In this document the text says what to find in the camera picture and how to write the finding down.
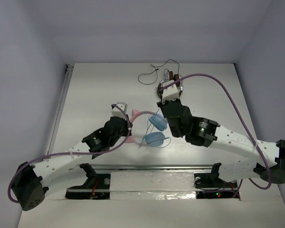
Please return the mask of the pink blue cat-ear headphones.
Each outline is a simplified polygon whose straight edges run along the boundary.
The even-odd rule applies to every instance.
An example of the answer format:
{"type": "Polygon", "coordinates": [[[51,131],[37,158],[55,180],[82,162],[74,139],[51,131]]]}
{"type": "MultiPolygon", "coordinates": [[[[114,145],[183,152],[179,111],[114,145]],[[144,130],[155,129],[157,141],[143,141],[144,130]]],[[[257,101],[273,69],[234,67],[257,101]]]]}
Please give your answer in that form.
{"type": "Polygon", "coordinates": [[[164,135],[164,131],[168,127],[166,118],[159,114],[159,109],[156,112],[152,111],[138,111],[132,109],[130,123],[134,126],[134,121],[142,116],[148,115],[147,118],[147,129],[143,135],[141,141],[136,141],[133,135],[129,136],[126,143],[136,144],[139,148],[141,147],[152,147],[152,148],[165,148],[171,143],[171,138],[164,135]]]}

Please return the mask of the light blue wired earphones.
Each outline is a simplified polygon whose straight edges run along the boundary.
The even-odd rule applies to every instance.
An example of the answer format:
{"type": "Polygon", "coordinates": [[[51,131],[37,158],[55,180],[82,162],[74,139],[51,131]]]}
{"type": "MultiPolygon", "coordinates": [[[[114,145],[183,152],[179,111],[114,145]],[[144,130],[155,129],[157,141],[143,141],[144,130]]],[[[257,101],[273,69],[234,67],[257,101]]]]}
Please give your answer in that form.
{"type": "Polygon", "coordinates": [[[159,113],[151,113],[147,118],[147,129],[138,147],[166,148],[171,143],[171,138],[166,137],[163,132],[167,129],[167,120],[159,113]]]}

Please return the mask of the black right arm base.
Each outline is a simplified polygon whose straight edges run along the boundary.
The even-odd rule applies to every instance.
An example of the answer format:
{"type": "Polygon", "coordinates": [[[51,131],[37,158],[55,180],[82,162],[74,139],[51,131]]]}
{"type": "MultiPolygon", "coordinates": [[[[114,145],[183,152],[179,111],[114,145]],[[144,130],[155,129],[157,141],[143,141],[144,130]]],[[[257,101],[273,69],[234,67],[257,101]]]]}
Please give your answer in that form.
{"type": "Polygon", "coordinates": [[[211,172],[195,173],[194,188],[197,199],[241,199],[239,188],[243,181],[227,182],[219,178],[219,168],[222,163],[215,163],[211,172]]]}

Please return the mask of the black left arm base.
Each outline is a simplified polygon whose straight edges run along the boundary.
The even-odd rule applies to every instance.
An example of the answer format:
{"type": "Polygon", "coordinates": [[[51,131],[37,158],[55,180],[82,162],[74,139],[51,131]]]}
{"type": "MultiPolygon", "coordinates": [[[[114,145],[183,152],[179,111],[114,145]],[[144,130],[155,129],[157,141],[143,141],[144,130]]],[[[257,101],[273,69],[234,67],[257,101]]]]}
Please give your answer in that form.
{"type": "Polygon", "coordinates": [[[86,181],[79,186],[67,188],[65,198],[68,200],[108,200],[110,199],[110,173],[97,174],[92,166],[83,163],[79,166],[86,173],[86,181]]]}

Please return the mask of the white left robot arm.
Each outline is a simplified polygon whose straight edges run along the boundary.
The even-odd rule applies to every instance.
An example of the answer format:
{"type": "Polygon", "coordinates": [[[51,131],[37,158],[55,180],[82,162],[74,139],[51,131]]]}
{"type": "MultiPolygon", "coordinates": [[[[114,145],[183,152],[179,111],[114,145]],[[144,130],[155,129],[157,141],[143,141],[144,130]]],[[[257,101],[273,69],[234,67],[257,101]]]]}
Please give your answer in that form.
{"type": "Polygon", "coordinates": [[[89,159],[112,152],[129,138],[132,124],[127,115],[112,116],[104,127],[83,138],[83,149],[44,155],[22,163],[8,186],[8,198],[20,204],[23,211],[38,206],[55,192],[55,179],[70,169],[79,167],[81,189],[92,189],[98,184],[98,175],[89,159]]]}

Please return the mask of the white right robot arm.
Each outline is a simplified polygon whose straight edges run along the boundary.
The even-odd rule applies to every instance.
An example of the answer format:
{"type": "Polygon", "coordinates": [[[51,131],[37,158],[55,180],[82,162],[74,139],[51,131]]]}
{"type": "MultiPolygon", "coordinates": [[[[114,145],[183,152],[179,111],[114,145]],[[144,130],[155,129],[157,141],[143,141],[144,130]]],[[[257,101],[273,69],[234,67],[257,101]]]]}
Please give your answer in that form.
{"type": "Polygon", "coordinates": [[[285,140],[273,143],[252,140],[216,121],[193,116],[178,99],[158,102],[157,106],[166,118],[173,137],[185,138],[194,146],[220,149],[244,158],[233,164],[215,163],[209,175],[214,186],[257,177],[273,184],[285,183],[285,140]]]}

